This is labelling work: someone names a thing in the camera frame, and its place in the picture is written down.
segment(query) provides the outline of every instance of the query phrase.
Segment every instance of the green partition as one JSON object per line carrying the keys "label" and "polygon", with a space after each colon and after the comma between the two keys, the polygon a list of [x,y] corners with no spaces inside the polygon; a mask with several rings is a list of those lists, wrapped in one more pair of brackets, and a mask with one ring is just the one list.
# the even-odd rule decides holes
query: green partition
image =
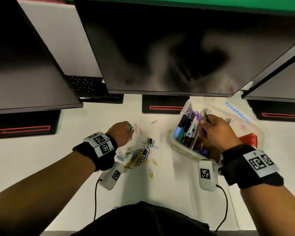
{"label": "green partition", "polygon": [[157,1],[174,3],[176,5],[211,5],[219,7],[240,7],[252,9],[278,10],[278,11],[292,11],[295,12],[295,0],[112,0],[112,1],[126,1],[135,3],[147,3]]}

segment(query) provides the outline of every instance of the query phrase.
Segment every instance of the wristband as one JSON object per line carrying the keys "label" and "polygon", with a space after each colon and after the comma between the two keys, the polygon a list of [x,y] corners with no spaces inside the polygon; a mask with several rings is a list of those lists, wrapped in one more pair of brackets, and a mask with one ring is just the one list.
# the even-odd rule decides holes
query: wristband
{"label": "wristband", "polygon": [[245,189],[259,184],[284,185],[284,179],[277,172],[279,168],[261,150],[250,145],[239,145],[222,153],[224,165],[221,173],[229,186],[236,184]]}
{"label": "wristband", "polygon": [[95,164],[96,171],[108,170],[114,166],[114,157],[118,145],[110,135],[97,132],[83,139],[83,143],[72,150],[90,158]]}

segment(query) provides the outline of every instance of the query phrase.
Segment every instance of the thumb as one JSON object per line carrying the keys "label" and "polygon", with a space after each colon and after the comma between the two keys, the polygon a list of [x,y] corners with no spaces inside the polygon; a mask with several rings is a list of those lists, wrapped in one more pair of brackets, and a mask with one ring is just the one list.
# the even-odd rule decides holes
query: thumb
{"label": "thumb", "polygon": [[205,121],[205,120],[200,120],[200,125],[201,125],[201,127],[203,127],[206,131],[210,128],[210,127],[212,127],[212,124],[210,124],[210,123],[208,123],[207,121]]}

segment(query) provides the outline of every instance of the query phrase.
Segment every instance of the black wristband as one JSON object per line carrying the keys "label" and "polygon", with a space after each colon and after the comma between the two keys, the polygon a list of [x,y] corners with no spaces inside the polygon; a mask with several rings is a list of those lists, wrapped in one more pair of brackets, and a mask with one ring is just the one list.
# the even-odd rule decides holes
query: black wristband
{"label": "black wristband", "polygon": [[284,179],[279,173],[275,172],[264,177],[259,177],[256,171],[244,158],[244,154],[255,151],[250,145],[239,145],[222,153],[224,165],[221,172],[228,185],[236,184],[240,189],[245,189],[259,184],[273,186],[284,185]]}
{"label": "black wristband", "polygon": [[106,136],[109,137],[110,142],[112,143],[112,145],[114,147],[114,151],[108,152],[107,154],[103,155],[102,157],[97,156],[94,148],[88,142],[83,142],[83,143],[75,146],[72,150],[78,151],[82,155],[90,158],[95,164],[96,171],[108,170],[108,169],[112,168],[114,165],[114,162],[115,162],[114,157],[116,155],[116,150],[118,148],[118,145],[112,136],[107,135],[107,134],[106,134]]}

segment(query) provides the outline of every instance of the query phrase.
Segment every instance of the hand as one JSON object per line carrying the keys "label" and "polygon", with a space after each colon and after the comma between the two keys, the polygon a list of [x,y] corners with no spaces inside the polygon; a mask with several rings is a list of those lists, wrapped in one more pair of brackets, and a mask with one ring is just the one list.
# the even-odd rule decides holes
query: hand
{"label": "hand", "polygon": [[214,146],[226,151],[242,144],[231,126],[224,119],[212,114],[209,114],[208,118],[211,123],[202,119],[200,124],[207,131],[208,139]]}
{"label": "hand", "polygon": [[114,124],[107,132],[106,134],[112,136],[115,141],[117,142],[118,148],[126,145],[129,140],[132,138],[132,134],[134,133],[134,130],[132,127],[128,130],[129,123],[127,121],[125,122],[119,122]]}

